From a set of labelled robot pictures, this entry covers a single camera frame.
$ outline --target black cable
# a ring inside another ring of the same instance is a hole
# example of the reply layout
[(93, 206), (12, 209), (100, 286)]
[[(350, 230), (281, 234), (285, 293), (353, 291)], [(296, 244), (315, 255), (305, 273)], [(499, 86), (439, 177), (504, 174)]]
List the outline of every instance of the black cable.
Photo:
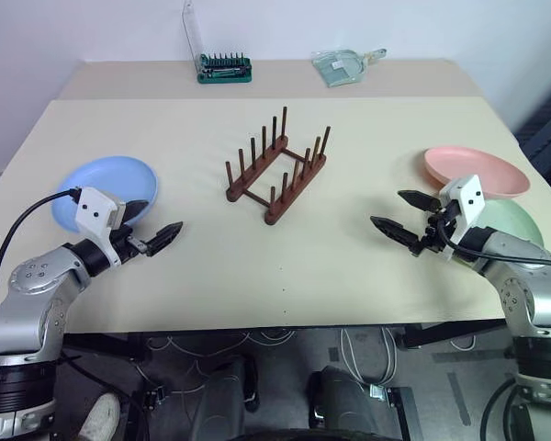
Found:
[(512, 441), (511, 436), (511, 412), (512, 412), (512, 403), (518, 394), (518, 388), (514, 387), (511, 390), (508, 399), (506, 399), (506, 404), (504, 404), (504, 413), (502, 414), (502, 430), (504, 431), (504, 439), (506, 441)]
[(64, 196), (74, 196), (76, 197), (78, 195), (78, 192), (80, 190), (77, 188), (70, 188), (69, 190), (62, 191), (61, 193), (55, 193), (54, 195), (47, 196), (46, 198), (41, 199), (39, 202), (31, 205), (24, 213), (22, 213), (18, 219), (15, 221), (15, 223), (12, 224), (12, 227), (10, 227), (10, 230), (8, 231), (8, 234), (6, 235), (6, 238), (2, 242), (2, 246), (0, 247), (0, 265), (2, 265), (2, 260), (4, 259), (4, 255), (6, 254), (6, 248), (8, 248), (8, 245), (10, 244), (10, 241), (12, 240), (12, 236), (15, 235), (15, 232), (17, 231), (17, 228), (20, 226), (22, 221), (28, 217), (30, 213), (32, 213), (35, 209), (40, 207), (41, 205), (46, 204), (47, 202), (51, 202), (54, 199), (62, 198)]
[(125, 400), (127, 400), (130, 403), (130, 405), (133, 406), (134, 409), (139, 413), (139, 417), (141, 419), (141, 424), (142, 424), (142, 428), (143, 428), (143, 430), (142, 430), (142, 433), (143, 433), (142, 439), (144, 441), (149, 441), (150, 440), (150, 437), (149, 437), (149, 421), (147, 420), (147, 414), (143, 410), (142, 406), (137, 402), (137, 400), (135, 400), (130, 395), (128, 395), (128, 393), (126, 393), (123, 390), (117, 388), (115, 385), (104, 381), (103, 379), (97, 377), (96, 375), (88, 372), (83, 367), (78, 366), (70, 357), (65, 355), (65, 353), (63, 351), (62, 351), (62, 357), (63, 357), (63, 360), (68, 365), (70, 365), (70, 367), (75, 369), (78, 373), (82, 374), (87, 379), (91, 379), (93, 382), (98, 383), (100, 386), (104, 387), (105, 389), (111, 390), (114, 393), (116, 393), (118, 396), (120, 396), (120, 397), (124, 398)]
[(513, 384), (514, 384), (514, 379), (507, 379), (494, 391), (494, 393), (492, 393), (492, 396), (489, 397), (488, 403), (484, 408), (484, 413), (481, 415), (481, 423), (479, 425), (480, 441), (486, 441), (486, 432), (488, 430), (489, 414), (492, 412), (492, 408), (494, 407), (494, 404), (501, 396), (501, 394), (504, 393), (504, 391), (507, 390)]
[(451, 248), (453, 248), (460, 254), (467, 254), (479, 259), (500, 260), (502, 262), (513, 262), (516, 264), (551, 266), (551, 260), (547, 260), (547, 259), (533, 259), (531, 257), (515, 257), (512, 255), (488, 254), (488, 253), (481, 253), (480, 251), (470, 250), (465, 246), (461, 246), (461, 245), (458, 245), (457, 243), (452, 242), (447, 237), (447, 233), (444, 230), (443, 221), (437, 222), (437, 232), (439, 233), (439, 237), (443, 242), (445, 242), (447, 245), (449, 245)]

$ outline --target pink plate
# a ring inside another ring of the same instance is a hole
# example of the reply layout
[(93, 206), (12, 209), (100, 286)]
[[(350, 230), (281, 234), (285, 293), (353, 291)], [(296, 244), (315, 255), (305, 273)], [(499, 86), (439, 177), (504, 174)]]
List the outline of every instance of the pink plate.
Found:
[(514, 165), (493, 154), (455, 145), (435, 147), (424, 153), (429, 173), (443, 184), (467, 175), (479, 175), (486, 198), (514, 198), (528, 191), (528, 177)]

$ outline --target white sneaker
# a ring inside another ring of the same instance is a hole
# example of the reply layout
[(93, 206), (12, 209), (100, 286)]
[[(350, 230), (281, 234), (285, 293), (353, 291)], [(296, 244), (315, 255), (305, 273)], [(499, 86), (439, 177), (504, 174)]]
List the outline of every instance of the white sneaker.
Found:
[(78, 441), (110, 441), (117, 431), (120, 402), (114, 393), (102, 395), (88, 414)]

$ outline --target floor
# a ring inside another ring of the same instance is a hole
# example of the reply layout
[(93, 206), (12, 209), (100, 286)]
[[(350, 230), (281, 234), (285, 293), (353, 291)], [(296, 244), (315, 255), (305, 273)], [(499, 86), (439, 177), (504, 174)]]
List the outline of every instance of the floor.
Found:
[[(203, 384), (205, 377), (202, 373), (211, 372), (230, 354), (251, 354), (259, 369), (261, 407), (257, 413), (245, 415), (247, 431), (308, 427), (308, 404), (304, 394), (306, 383), (313, 371), (327, 365), (343, 366), (339, 357), (339, 333), (339, 329), (334, 328), (297, 330), (284, 344), (265, 346), (273, 341), (266, 340), (257, 332), (252, 333), (251, 337), (265, 345), (247, 340), (231, 351), (211, 357), (184, 354), (168, 345), (166, 338), (159, 337), (150, 343), (162, 349), (153, 352), (152, 360), (141, 364), (141, 370), (151, 381), (162, 383), (168, 390), (191, 390)], [(386, 350), (379, 328), (352, 327), (349, 328), (349, 334), (361, 373), (368, 377), (379, 377), (386, 365)], [(174, 342), (190, 351), (210, 354), (237, 344), (242, 337), (241, 333), (190, 334), (176, 336)], [(469, 338), (457, 342), (465, 346)], [(510, 333), (501, 329), (478, 335), (475, 349), (469, 352), (460, 352), (448, 342), (398, 351), (398, 371), (391, 385), (412, 387), (423, 439), (478, 439), (479, 420), (484, 405), (491, 393), (515, 371), (514, 361), (504, 358), (504, 351), (510, 343)], [(68, 355), (83, 355), (78, 360), (79, 365), (125, 391), (134, 390), (142, 381), (141, 374), (127, 361), (69, 352)], [(195, 360), (198, 360), (197, 367), (202, 373), (197, 372), (193, 364)], [(77, 433), (101, 392), (102, 389), (95, 383), (79, 376), (70, 367), (61, 366), (56, 384), (58, 429), (68, 435)], [(192, 415), (199, 394), (184, 395), (184, 402), (180, 394), (169, 395), (152, 411), (152, 440), (187, 439), (189, 422), (183, 406), (185, 404), (188, 413)], [(380, 434), (400, 438), (396, 412), (385, 403), (373, 399), (371, 405)], [(490, 420), (488, 440), (502, 439), (502, 405), (499, 402)], [(126, 418), (126, 410), (123, 408), (123, 419)], [(117, 430), (114, 439), (123, 439), (122, 427)]]

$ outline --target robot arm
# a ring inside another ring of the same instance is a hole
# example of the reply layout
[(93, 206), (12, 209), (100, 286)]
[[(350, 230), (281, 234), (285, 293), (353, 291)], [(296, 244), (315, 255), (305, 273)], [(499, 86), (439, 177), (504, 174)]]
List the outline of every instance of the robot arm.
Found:
[(67, 311), (91, 277), (137, 254), (157, 254), (180, 232), (182, 222), (167, 225), (148, 242), (135, 239), (123, 222), (145, 206), (83, 188), (76, 223), (88, 239), (34, 257), (12, 272), (0, 304), (0, 439), (51, 426)]
[[(551, 266), (539, 262), (551, 261), (551, 254), (505, 232), (473, 227), (485, 205), (476, 175), (452, 181), (438, 199), (418, 191), (399, 194), (412, 206), (432, 213), (421, 239), (393, 220), (372, 217), (371, 221), (415, 256), (424, 249), (446, 259), (457, 256), (492, 284), (512, 333), (519, 369), (516, 382), (528, 401), (523, 409), (533, 439), (551, 439), (537, 434), (544, 415), (551, 422)], [(511, 262), (507, 256), (532, 262)], [(546, 426), (549, 436), (551, 424)]]

